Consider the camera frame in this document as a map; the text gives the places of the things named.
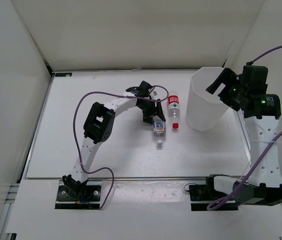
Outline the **blue orange label bottle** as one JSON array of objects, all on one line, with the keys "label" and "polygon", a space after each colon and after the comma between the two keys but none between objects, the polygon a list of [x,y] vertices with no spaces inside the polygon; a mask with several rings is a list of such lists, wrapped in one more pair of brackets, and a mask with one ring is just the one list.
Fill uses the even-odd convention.
[{"label": "blue orange label bottle", "polygon": [[153,141],[158,149],[163,147],[166,139],[166,125],[161,119],[154,119],[152,123],[153,127]]}]

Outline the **red label plastic bottle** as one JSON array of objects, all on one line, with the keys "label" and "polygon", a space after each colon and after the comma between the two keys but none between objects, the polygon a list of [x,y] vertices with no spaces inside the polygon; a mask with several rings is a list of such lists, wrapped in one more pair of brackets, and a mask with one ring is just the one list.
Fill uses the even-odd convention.
[{"label": "red label plastic bottle", "polygon": [[180,102],[176,91],[170,91],[168,96],[168,118],[172,130],[177,131],[180,127]]}]

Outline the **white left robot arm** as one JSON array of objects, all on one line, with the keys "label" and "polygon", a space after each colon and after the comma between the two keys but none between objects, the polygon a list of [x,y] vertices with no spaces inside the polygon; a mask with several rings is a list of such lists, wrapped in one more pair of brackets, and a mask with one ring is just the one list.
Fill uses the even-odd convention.
[{"label": "white left robot arm", "polygon": [[[86,184],[93,160],[100,146],[106,142],[113,129],[114,120],[123,112],[137,107],[143,114],[143,122],[151,124],[153,118],[165,121],[161,102],[168,99],[155,99],[153,91],[158,85],[150,85],[142,81],[139,86],[132,86],[121,95],[102,91],[92,91],[85,94],[79,101],[73,116],[72,129],[74,141],[78,150],[78,158],[73,170],[62,177],[66,192],[74,200],[81,200],[86,195]],[[80,145],[76,134],[76,117],[78,110],[85,98],[93,94],[101,94],[114,97],[107,103],[93,103],[83,125],[83,142]]]}]

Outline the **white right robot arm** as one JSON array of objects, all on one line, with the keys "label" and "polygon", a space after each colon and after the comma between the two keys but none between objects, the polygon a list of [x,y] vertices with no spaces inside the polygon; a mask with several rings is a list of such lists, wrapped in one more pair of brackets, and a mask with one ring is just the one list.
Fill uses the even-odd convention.
[{"label": "white right robot arm", "polygon": [[278,95],[267,93],[268,68],[247,64],[241,74],[225,68],[206,91],[235,111],[242,110],[250,139],[251,168],[241,180],[227,175],[213,175],[205,187],[206,196],[214,200],[207,206],[216,211],[227,201],[238,205],[275,206],[282,203],[282,175],[276,141],[281,117]]}]

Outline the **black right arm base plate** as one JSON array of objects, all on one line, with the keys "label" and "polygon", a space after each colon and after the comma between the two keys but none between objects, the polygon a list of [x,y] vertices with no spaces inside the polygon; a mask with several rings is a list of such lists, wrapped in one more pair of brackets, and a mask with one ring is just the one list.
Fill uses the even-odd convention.
[{"label": "black right arm base plate", "polygon": [[192,212],[205,212],[209,203],[227,196],[225,193],[215,191],[208,183],[187,183],[183,191],[190,195]]}]

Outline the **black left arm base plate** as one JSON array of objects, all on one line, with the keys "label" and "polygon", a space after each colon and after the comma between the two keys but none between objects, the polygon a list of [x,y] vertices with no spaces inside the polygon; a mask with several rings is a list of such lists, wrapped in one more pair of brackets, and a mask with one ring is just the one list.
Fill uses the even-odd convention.
[{"label": "black left arm base plate", "polygon": [[54,208],[57,210],[97,210],[100,207],[102,182],[89,181],[81,199],[72,198],[63,183],[58,186]]}]

